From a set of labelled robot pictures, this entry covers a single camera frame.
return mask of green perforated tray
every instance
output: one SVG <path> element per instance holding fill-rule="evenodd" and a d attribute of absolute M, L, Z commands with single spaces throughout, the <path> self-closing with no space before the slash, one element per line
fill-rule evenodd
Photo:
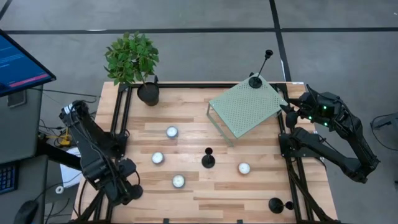
<path fill-rule="evenodd" d="M 264 78 L 259 78 L 262 80 L 260 88 L 251 88 L 250 78 L 247 78 L 209 101 L 236 138 L 279 112 L 279 105 L 287 105 Z"/>

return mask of wooden tabletop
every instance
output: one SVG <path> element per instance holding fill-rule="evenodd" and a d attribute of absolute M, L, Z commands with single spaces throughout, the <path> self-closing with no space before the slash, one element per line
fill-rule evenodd
<path fill-rule="evenodd" d="M 287 88 L 290 98 L 298 98 L 305 91 L 302 83 L 287 83 Z M 104 83 L 95 119 L 104 131 L 111 127 L 117 90 L 113 83 Z M 150 107 L 137 97 L 134 89 L 127 122 L 131 136 L 126 157 L 137 164 L 144 193 L 126 206 L 115 207 L 112 222 L 162 223 L 164 218 L 169 218 L 171 223 L 236 223 L 239 219 L 246 223 L 295 223 L 294 211 L 285 209 L 281 214 L 273 214 L 268 208 L 272 197 L 284 203 L 292 199 L 285 160 L 277 140 L 277 119 L 271 117 L 234 140 L 212 111 L 212 117 L 234 143 L 234 147 L 228 147 L 206 116 L 208 101 L 224 91 L 225 88 L 161 88 L 158 105 Z M 122 102 L 117 130 L 124 99 Z M 177 139 L 171 140 L 165 135 L 169 126 L 178 128 Z M 315 130 L 313 124 L 303 119 L 298 120 L 297 126 Z M 207 147 L 213 149 L 216 159 L 211 169 L 201 164 Z M 151 161 L 151 155 L 157 151 L 165 155 L 165 162 L 160 166 Z M 251 166 L 248 175 L 238 172 L 240 162 Z M 304 158 L 303 163 L 310 193 L 327 215 L 337 218 L 325 168 L 313 158 Z M 172 186 L 172 177 L 177 174 L 185 177 L 182 189 Z M 131 184 L 137 183 L 135 174 L 128 179 Z M 83 181 L 75 200 L 76 208 Z M 95 195 L 96 191 L 87 184 L 82 211 Z M 306 218 L 299 191 L 298 196 L 302 216 Z"/>

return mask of concrete floor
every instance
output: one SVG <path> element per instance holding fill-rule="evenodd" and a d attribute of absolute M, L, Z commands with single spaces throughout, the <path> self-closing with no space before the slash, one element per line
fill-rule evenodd
<path fill-rule="evenodd" d="M 0 8 L 6 0 L 0 0 Z M 277 0 L 281 28 L 398 27 L 395 0 Z M 13 0 L 0 20 L 3 30 L 87 30 L 170 28 L 274 27 L 267 0 Z M 364 136 L 381 160 L 366 184 L 347 178 L 327 163 L 328 178 L 339 219 L 348 223 L 396 223 L 398 152 L 383 148 L 371 134 L 373 117 L 398 111 L 397 32 L 282 33 L 292 81 L 318 91 L 340 95 L 364 125 Z M 57 76 L 51 90 L 99 95 L 107 81 L 103 70 L 105 47 L 121 34 L 13 35 L 18 43 Z M 263 76 L 283 81 L 279 48 L 273 32 L 148 34 L 160 52 L 155 72 L 162 81 L 241 81 L 258 71 L 265 49 L 275 54 Z M 46 93 L 42 119 L 59 126 L 60 108 L 76 96 Z M 336 133 L 318 132 L 347 156 L 354 156 Z M 376 134 L 398 148 L 395 132 L 386 127 Z M 49 185 L 60 181 L 58 165 L 50 163 Z M 72 212 L 76 187 L 63 195 L 47 194 L 61 209 L 66 198 Z M 51 222 L 65 221 L 57 217 Z"/>

